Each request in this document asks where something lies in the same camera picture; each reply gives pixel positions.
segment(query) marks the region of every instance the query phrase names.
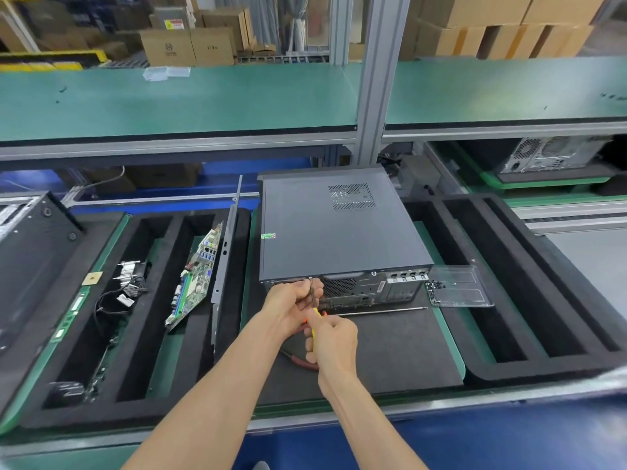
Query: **brown packing tape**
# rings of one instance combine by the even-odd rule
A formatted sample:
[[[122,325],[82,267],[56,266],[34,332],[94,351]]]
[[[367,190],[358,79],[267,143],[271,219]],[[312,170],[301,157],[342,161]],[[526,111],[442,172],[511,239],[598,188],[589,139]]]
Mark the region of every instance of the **brown packing tape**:
[[[507,51],[506,59],[512,59],[513,56],[516,54],[516,51],[518,51],[518,48],[521,46],[522,38],[525,36],[526,32],[527,26],[523,25],[518,29],[516,36],[514,36],[513,38],[512,46],[510,46],[509,51]]]
[[[468,37],[468,28],[461,28],[459,30],[459,35],[457,36],[457,42],[455,43],[455,47],[453,48],[453,55],[461,54],[464,49],[464,44],[466,43],[466,38]]]

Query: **power supply fan grille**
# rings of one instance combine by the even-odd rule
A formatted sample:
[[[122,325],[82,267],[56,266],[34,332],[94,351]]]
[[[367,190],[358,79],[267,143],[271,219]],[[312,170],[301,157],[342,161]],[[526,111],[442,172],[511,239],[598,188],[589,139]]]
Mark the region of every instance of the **power supply fan grille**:
[[[514,151],[513,159],[522,160],[533,156],[540,148],[542,141],[539,138],[526,138],[521,141]]]
[[[325,297],[343,297],[355,289],[357,281],[355,279],[324,279],[322,283],[324,284]]]
[[[567,136],[557,136],[552,138],[544,145],[544,148],[542,149],[542,156],[549,158],[563,156],[562,152],[564,152],[568,146],[569,140],[570,139]]]
[[[370,188],[366,183],[334,185],[329,187],[333,209],[361,209],[376,206]]]

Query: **gray curtain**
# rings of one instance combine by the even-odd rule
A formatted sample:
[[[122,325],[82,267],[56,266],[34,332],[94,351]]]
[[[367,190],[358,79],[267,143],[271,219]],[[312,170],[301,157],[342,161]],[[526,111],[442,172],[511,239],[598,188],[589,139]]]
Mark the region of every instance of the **gray curtain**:
[[[248,7],[257,41],[261,44],[272,43],[280,49],[275,0],[216,0],[216,6]]]
[[[288,51],[302,53],[307,48],[307,27],[305,25],[305,13],[309,0],[287,0],[287,7],[292,15],[290,27],[290,43]]]

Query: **black foam tray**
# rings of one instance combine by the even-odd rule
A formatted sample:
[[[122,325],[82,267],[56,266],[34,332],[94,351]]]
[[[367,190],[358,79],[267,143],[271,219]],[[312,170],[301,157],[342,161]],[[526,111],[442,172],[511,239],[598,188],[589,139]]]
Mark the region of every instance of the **black foam tray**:
[[[482,358],[461,311],[442,308],[466,364],[466,384],[587,377],[627,363],[627,323],[494,195],[408,202],[445,264],[480,269],[493,308],[471,308],[496,362]]]
[[[25,404],[20,426],[45,431],[100,430],[157,424],[183,395],[213,366],[211,304],[205,299],[187,317],[187,326],[167,397],[146,399],[153,366],[165,333],[172,295],[179,283],[194,236],[204,235],[228,210],[207,210],[137,215],[129,221],[103,267],[103,276],[92,286],[65,338],[58,344]],[[239,330],[239,315],[246,269],[250,212],[239,209],[216,338],[219,358]],[[104,350],[92,309],[95,301],[115,283],[108,284],[122,260],[147,257],[154,239],[161,245],[142,295],[130,316],[122,340],[108,368],[98,399],[61,408],[48,408],[50,382],[76,380],[87,385]],[[58,307],[66,309],[67,303]],[[105,332],[106,323],[100,322]]]

